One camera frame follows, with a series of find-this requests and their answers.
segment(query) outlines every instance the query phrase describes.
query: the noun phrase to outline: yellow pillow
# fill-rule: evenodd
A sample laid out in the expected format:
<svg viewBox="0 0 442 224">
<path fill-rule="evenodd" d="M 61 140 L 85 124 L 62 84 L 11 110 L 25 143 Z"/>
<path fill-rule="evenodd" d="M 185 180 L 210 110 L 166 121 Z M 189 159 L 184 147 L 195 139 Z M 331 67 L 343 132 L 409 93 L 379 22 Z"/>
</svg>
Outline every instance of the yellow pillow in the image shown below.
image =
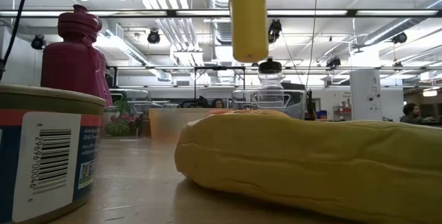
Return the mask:
<svg viewBox="0 0 442 224">
<path fill-rule="evenodd" d="M 177 170 L 202 187 L 366 223 L 442 223 L 442 129 L 268 113 L 188 123 Z"/>
</svg>

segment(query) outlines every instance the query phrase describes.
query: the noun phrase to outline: cable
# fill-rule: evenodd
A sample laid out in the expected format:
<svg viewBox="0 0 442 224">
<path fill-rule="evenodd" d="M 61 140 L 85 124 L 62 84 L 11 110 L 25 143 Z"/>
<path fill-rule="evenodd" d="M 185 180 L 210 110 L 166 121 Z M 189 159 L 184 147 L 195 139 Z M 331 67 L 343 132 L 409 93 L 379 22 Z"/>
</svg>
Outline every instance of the cable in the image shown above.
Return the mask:
<svg viewBox="0 0 442 224">
<path fill-rule="evenodd" d="M 1 78 L 3 77 L 3 72 L 5 70 L 6 63 L 8 62 L 9 55 L 11 54 L 11 51 L 12 51 L 12 46 L 14 45 L 15 36 L 17 35 L 17 31 L 19 30 L 21 12 L 23 12 L 23 7 L 25 6 L 25 1 L 26 0 L 20 1 L 20 5 L 19 5 L 19 9 L 17 11 L 17 17 L 15 18 L 14 28 L 12 29 L 11 39 L 9 41 L 8 49 L 6 50 L 5 57 L 3 58 L 3 60 L 0 60 L 0 81 L 1 81 Z"/>
<path fill-rule="evenodd" d="M 309 63 L 309 70 L 307 71 L 307 82 L 305 83 L 305 86 L 309 84 L 309 75 L 310 75 L 310 68 L 311 63 L 313 62 L 313 45 L 315 41 L 315 27 L 316 27 L 316 7 L 318 6 L 318 0 L 315 0 L 315 15 L 313 17 L 313 32 L 311 34 L 311 49 L 310 49 L 310 63 Z"/>
<path fill-rule="evenodd" d="M 295 68 L 296 74 L 298 75 L 299 82 L 302 84 L 302 80 L 301 80 L 301 77 L 299 76 L 298 69 L 296 68 L 295 62 L 293 61 L 293 57 L 290 54 L 290 49 L 289 49 L 289 46 L 287 45 L 287 41 L 285 40 L 284 32 L 281 31 L 281 35 L 282 35 L 282 38 L 284 38 L 284 43 L 285 43 L 285 46 L 287 48 L 287 52 L 289 53 L 291 63 L 293 64 L 293 67 Z"/>
</svg>

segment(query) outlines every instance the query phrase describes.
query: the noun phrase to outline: table surface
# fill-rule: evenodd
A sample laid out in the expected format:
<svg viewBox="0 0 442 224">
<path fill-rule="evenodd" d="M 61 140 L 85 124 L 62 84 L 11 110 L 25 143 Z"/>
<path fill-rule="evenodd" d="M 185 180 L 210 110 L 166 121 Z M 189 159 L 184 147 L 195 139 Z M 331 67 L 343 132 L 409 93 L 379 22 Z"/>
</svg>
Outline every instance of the table surface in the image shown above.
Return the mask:
<svg viewBox="0 0 442 224">
<path fill-rule="evenodd" d="M 198 187 L 176 171 L 175 146 L 102 140 L 92 198 L 51 223 L 354 223 Z"/>
</svg>

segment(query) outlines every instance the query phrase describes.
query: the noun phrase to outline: hanging yellow bottle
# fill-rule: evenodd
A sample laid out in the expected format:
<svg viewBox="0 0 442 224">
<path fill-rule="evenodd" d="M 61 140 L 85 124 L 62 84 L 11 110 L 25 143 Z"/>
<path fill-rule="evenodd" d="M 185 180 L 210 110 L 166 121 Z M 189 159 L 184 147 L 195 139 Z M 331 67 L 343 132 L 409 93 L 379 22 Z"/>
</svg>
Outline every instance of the hanging yellow bottle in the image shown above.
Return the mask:
<svg viewBox="0 0 442 224">
<path fill-rule="evenodd" d="M 265 0 L 230 0 L 233 57 L 258 62 L 269 54 Z"/>
</svg>

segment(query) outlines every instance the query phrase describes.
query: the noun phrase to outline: pink bottle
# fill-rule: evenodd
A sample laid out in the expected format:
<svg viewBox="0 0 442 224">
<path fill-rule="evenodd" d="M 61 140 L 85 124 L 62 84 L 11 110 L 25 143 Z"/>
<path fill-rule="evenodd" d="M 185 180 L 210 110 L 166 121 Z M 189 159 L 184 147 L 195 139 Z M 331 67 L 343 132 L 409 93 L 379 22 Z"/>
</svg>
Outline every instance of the pink bottle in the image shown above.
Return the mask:
<svg viewBox="0 0 442 224">
<path fill-rule="evenodd" d="M 43 52 L 41 86 L 95 95 L 112 104 L 104 70 L 106 58 L 92 44 L 102 29 L 101 20 L 81 5 L 58 18 L 63 42 L 48 45 Z"/>
</svg>

